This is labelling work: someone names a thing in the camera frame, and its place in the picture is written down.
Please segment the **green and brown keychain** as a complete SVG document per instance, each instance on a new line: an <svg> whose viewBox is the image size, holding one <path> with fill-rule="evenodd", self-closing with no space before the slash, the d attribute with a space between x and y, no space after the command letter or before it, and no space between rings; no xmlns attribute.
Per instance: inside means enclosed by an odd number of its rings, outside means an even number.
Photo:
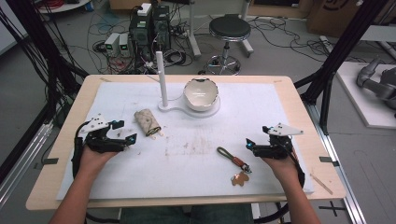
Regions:
<svg viewBox="0 0 396 224"><path fill-rule="evenodd" d="M247 163L239 159L238 157L234 156L231 154L227 149L224 147L217 147L217 152L222 155L223 157L227 158L229 161L231 161L233 164L235 164L237 167L241 169L241 172L238 174L235 174L231 178L231 182L233 186L240 186L243 187L246 182L249 181L249 174L251 173L251 169Z"/></svg>

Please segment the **black round stool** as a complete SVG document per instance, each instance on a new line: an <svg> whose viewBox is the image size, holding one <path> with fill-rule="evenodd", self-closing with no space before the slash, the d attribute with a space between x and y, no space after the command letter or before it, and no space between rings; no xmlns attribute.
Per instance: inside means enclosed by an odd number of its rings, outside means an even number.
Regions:
<svg viewBox="0 0 396 224"><path fill-rule="evenodd" d="M241 63L229 55L232 42L243 42L250 36L250 25L238 15L224 15L209 23L209 33L224 42L220 55L212 56L205 65L208 72L214 75L238 75Z"/></svg>

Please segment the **white box on tower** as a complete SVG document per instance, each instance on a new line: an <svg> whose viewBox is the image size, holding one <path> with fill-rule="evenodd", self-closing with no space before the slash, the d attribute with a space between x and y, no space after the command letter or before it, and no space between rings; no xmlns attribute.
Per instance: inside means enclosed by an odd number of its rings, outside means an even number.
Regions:
<svg viewBox="0 0 396 224"><path fill-rule="evenodd" d="M151 11L151 4L150 3L143 3L140 8L137 10L138 16L147 16Z"/></svg>

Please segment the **brown cardboard box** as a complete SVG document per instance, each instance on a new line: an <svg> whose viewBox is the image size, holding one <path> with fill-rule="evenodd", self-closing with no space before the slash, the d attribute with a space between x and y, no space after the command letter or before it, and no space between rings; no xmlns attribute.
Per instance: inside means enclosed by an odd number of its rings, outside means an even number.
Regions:
<svg viewBox="0 0 396 224"><path fill-rule="evenodd" d="M365 0L314 0L307 17L308 33L340 37L350 23L361 26L368 13L353 21Z"/></svg>

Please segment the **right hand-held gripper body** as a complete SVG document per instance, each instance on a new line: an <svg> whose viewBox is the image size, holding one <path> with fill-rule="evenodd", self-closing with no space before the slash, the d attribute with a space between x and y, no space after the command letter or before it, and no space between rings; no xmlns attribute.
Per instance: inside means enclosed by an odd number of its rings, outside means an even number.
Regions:
<svg viewBox="0 0 396 224"><path fill-rule="evenodd" d="M253 151L253 154L260 158L276 160L286 159L293 150L291 137L303 133L303 130L278 123L272 126L272 134L268 134L269 145L257 145L257 149Z"/></svg>

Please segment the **person's right hand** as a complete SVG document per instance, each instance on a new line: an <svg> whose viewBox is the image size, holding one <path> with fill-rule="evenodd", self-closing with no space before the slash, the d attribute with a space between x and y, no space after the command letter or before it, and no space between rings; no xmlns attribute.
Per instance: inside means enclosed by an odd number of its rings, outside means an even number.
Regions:
<svg viewBox="0 0 396 224"><path fill-rule="evenodd" d="M283 160L263 158L262 160L269 165L282 186L300 186L298 172L291 158Z"/></svg>

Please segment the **person's blue jeans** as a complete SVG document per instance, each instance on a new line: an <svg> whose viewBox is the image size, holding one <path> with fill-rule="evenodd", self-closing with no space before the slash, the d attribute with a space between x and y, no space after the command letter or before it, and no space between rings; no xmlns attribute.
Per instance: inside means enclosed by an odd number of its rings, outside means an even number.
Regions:
<svg viewBox="0 0 396 224"><path fill-rule="evenodd" d="M121 211L120 224L254 224L251 205L244 203L134 207Z"/></svg>

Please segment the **white floor platform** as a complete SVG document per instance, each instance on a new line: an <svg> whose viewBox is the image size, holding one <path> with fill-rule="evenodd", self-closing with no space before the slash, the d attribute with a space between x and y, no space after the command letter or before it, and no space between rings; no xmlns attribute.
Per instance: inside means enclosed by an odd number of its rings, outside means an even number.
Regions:
<svg viewBox="0 0 396 224"><path fill-rule="evenodd" d="M358 73L364 66L366 63L344 62L337 71L337 78L366 127L396 130L396 110L386 106L372 91L356 84Z"/></svg>

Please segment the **white stand with pole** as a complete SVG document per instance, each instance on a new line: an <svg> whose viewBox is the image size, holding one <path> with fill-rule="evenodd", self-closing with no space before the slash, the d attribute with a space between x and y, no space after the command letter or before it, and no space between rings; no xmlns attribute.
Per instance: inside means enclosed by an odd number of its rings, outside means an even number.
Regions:
<svg viewBox="0 0 396 224"><path fill-rule="evenodd" d="M158 76L159 83L161 88L162 101L158 104L158 108L162 112L170 112L170 111L182 111L185 114L198 118L198 119L206 119L214 116L220 109L220 97L215 103L214 107L205 112L194 111L187 106L187 101L184 99L183 92L176 99L169 99L167 95L166 81L165 81L165 70L164 70L164 61L163 61L163 53L161 51L156 52L156 59L158 65Z"/></svg>

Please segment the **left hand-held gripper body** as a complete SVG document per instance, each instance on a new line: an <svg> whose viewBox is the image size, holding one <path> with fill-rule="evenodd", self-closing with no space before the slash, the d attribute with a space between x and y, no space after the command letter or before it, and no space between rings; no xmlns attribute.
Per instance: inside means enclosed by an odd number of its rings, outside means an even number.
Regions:
<svg viewBox="0 0 396 224"><path fill-rule="evenodd" d="M76 139L99 153L121 152L126 148L124 139L111 139L107 136L107 132L112 130L110 122L102 114L98 114L78 127Z"/></svg>

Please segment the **white power supply unit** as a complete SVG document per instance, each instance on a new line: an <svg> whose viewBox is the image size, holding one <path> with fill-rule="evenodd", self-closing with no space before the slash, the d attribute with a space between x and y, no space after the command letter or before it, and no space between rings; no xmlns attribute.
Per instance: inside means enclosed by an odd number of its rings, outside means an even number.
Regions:
<svg viewBox="0 0 396 224"><path fill-rule="evenodd" d="M105 41L106 52L110 57L116 57L120 53L120 35L111 34Z"/></svg>
<svg viewBox="0 0 396 224"><path fill-rule="evenodd" d="M120 34L120 55L122 57L130 57L130 44L129 44L129 36L127 34Z"/></svg>

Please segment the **black computer tower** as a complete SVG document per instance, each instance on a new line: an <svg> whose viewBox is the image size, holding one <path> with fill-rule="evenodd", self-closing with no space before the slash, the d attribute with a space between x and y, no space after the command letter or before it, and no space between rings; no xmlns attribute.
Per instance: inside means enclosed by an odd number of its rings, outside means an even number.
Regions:
<svg viewBox="0 0 396 224"><path fill-rule="evenodd" d="M138 16L137 6L129 26L135 58L140 62L151 62L156 50L171 48L169 6L152 5L147 16Z"/></svg>

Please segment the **white eggshell-shaped bowl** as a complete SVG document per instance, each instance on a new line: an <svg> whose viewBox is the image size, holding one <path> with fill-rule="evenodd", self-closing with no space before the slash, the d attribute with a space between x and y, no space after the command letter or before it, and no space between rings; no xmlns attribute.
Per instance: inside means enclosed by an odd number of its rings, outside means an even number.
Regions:
<svg viewBox="0 0 396 224"><path fill-rule="evenodd" d="M209 78L193 78L185 85L183 96L188 108L205 112L212 109L219 99L219 88Z"/></svg>

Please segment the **light wooden table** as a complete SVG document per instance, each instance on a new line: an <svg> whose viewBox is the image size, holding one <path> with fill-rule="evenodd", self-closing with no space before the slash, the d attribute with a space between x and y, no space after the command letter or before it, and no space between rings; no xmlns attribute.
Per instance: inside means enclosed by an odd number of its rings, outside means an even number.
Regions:
<svg viewBox="0 0 396 224"><path fill-rule="evenodd" d="M329 157L322 141L319 139L313 121L309 117L300 99L297 90L289 77L284 76L213 76L211 78L218 86L221 83L254 83L272 84L284 108L291 127L303 130L292 139L292 143L299 158L299 162L306 174L304 191L311 200L341 199L346 192L340 178L331 163L321 162L319 157ZM190 77L175 75L167 76L166 88L169 99L176 99L182 92ZM59 158L57 164L43 167L35 186L28 197L26 207L29 210L55 209L64 197L73 178L71 176L71 156L74 149L75 132L82 122L91 119L88 113L101 84L107 82L121 83L157 83L146 76L91 76L88 77L78 93L72 109L55 141L50 153L52 158ZM320 186L310 174L318 177L328 188L333 191L330 195ZM242 196L211 196L187 198L160 198L160 199L102 199L92 198L89 203L91 208L99 207L131 207L150 205L190 205L209 203L258 203L281 201L284 193L280 195L242 195Z"/></svg>

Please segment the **thin wooden stick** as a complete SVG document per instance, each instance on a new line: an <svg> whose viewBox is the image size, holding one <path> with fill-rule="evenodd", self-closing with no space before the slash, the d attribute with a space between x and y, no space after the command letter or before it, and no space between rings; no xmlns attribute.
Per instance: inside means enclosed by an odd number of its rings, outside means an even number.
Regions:
<svg viewBox="0 0 396 224"><path fill-rule="evenodd" d="M316 177L314 174L310 174L312 179L314 179L320 186L322 186L330 195L333 195L333 191L328 188L318 177Z"/></svg>

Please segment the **rolled beige key pouch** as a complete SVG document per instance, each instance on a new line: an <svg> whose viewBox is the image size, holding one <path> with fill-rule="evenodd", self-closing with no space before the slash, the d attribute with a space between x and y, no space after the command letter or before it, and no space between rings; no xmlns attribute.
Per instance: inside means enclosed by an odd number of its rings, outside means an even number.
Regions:
<svg viewBox="0 0 396 224"><path fill-rule="evenodd" d="M134 113L134 118L145 136L154 138L163 136L162 127L149 109L142 109Z"/></svg>

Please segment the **white table mat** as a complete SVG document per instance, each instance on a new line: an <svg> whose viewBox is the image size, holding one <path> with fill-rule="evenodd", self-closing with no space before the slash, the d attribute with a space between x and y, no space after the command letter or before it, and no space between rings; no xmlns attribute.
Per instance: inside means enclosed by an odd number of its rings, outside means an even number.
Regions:
<svg viewBox="0 0 396 224"><path fill-rule="evenodd" d="M246 139L266 145L262 126L288 121L272 84L221 83L220 109L212 117L196 119L182 111L162 112L157 83L107 82L100 85L90 118L123 120L111 138L137 134L134 145L113 157L96 178L91 196L102 199L160 199L211 196L280 195L271 169L246 148ZM134 113L149 109L163 136L145 136ZM217 152L224 147L247 163L249 181L233 186L241 169Z"/></svg>

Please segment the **black metal frame post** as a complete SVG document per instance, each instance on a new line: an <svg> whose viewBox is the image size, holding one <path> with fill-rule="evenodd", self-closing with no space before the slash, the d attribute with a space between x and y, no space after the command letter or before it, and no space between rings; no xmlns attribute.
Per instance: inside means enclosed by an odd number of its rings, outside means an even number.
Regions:
<svg viewBox="0 0 396 224"><path fill-rule="evenodd" d="M47 124L55 116L56 105L64 101L66 96L72 97L78 93L81 85L76 77L84 79L89 75L85 70L75 66L72 62L73 58L69 62L61 55L33 0L5 1L28 36L24 37L21 34L2 8L0 8L0 22L14 37L36 74L45 84L46 103L18 144L0 165L0 184L5 182L38 128L42 124Z"/></svg>
<svg viewBox="0 0 396 224"><path fill-rule="evenodd" d="M319 70L294 83L296 89L308 84L307 90L301 94L302 100L308 105L314 105L318 97L322 95L318 125L326 135L329 134L328 115L333 78L387 2L388 0L363 0L360 9L342 33Z"/></svg>

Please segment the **aluminium floor rail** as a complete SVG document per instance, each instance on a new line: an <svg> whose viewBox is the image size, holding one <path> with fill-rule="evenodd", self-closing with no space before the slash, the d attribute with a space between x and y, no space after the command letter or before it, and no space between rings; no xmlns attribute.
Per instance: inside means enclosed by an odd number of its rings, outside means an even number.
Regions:
<svg viewBox="0 0 396 224"><path fill-rule="evenodd" d="M346 191L346 196L343 198L342 202L346 208L350 222L352 224L366 224L365 217L361 211L361 207L357 201L357 198L354 195L353 189L349 184L347 175L332 143L332 139L319 126L319 111L317 107L315 105L305 105L305 108L313 121L319 139L322 141L322 144L328 153L329 162L335 168L335 172L338 174L344 190Z"/></svg>
<svg viewBox="0 0 396 224"><path fill-rule="evenodd" d="M46 143L52 130L52 123L43 124L32 137L28 138L27 145L22 148L22 154L12 166L5 180L0 184L0 210L6 205L9 197L22 180L36 155Z"/></svg>

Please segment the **black tape cross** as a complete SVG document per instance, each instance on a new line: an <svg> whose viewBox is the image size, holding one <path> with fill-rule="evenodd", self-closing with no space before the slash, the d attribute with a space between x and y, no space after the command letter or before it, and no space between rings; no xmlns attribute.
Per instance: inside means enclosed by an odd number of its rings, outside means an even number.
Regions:
<svg viewBox="0 0 396 224"><path fill-rule="evenodd" d="M333 215L335 217L338 216L338 213L341 211L345 211L345 207L341 207L341 206L335 206L333 201L330 201L329 205L320 205L318 207L320 210L330 210L332 211Z"/></svg>

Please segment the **person's left hand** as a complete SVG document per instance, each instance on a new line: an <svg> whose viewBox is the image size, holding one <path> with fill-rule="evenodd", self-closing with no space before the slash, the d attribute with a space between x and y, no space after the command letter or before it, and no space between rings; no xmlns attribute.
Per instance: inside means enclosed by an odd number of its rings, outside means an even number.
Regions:
<svg viewBox="0 0 396 224"><path fill-rule="evenodd" d="M84 147L78 169L78 177L95 179L106 163L116 155L117 152L99 153L89 147Z"/></svg>

